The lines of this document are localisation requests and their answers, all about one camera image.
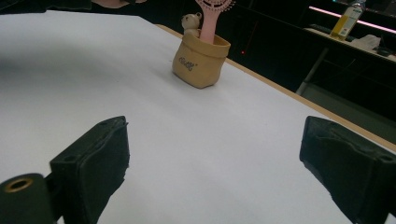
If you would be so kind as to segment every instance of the table edge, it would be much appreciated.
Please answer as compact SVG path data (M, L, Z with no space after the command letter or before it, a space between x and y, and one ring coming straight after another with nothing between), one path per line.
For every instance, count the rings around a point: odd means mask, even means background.
M161 25L161 24L156 24L156 25L159 28L165 30L166 32L168 32L171 35L174 35L174 36L179 37L179 38L181 38L183 36L182 34L170 29L167 26L164 26L164 25ZM289 97L293 98L294 100L297 100L300 103L309 106L310 108L318 111L319 113L323 114L324 116L328 117L329 119L332 119L335 122L347 127L348 129L352 130L353 132L358 133L358 134L366 137L367 139L370 139L371 141L374 141L375 143L377 143L377 144L379 144L379 145L381 145L383 147L386 147L387 149L390 149L390 150L392 150L393 152L396 153L396 145L392 144L390 141L388 141L388 140L386 140L386 139L384 139L384 138L382 138L382 137L380 137L380 136L378 136L378 135L376 135L374 133L370 133L369 131L363 129L359 125L357 125L357 124L355 124L355 123L353 123L353 122L351 122L351 121L349 121L347 119L344 119L344 118L334 114L333 112L325 109L322 106L316 105L315 103L305 99L304 97L302 97L302 96L300 96L300 95L298 95L298 94L296 94L296 93L294 93L292 91L289 91L286 88L276 84L275 82L271 81L270 79L268 79L266 77L263 77L263 76L260 76L259 74L251 71L250 69L246 68L245 66L243 66L243 65L241 65L239 63L236 63L236 62L234 62L234 61L232 61L232 60L230 60L228 58L226 59L226 63L228 63L228 64L230 64L230 65L232 65L232 66L234 66L234 67L236 67L236 68L238 68L240 70L242 70L243 72L245 72L245 73L247 73L247 74L249 74L249 75L251 75L251 76L253 76L255 78L257 78L258 80L260 80L261 82L271 86L272 88L274 88L274 89L276 89L278 91L281 91L282 93L288 95Z

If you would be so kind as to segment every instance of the small basket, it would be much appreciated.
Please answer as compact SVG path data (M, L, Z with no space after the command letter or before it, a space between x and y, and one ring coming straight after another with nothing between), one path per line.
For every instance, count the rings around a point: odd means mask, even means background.
M173 72L195 88L212 86L219 80L230 46L227 40L217 35L213 44L193 35L184 35L173 60Z

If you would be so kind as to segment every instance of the white tabletop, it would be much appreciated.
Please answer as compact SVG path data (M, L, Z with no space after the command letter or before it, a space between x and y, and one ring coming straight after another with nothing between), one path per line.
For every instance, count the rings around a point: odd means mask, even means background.
M323 117L224 64L203 90L172 74L180 39L138 17L0 17L0 181L124 115L131 167L99 223L349 223L299 161Z

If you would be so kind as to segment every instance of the hairbrush handle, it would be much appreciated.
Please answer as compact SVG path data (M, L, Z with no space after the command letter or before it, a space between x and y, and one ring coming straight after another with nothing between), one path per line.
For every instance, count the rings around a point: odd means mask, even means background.
M206 43L213 44L215 39L216 24L221 12L229 10L233 0L195 0L204 12L204 23L202 24L200 39Z
M216 34L216 24L219 13L213 11L204 12L204 22L202 24L200 39L206 43L213 44Z

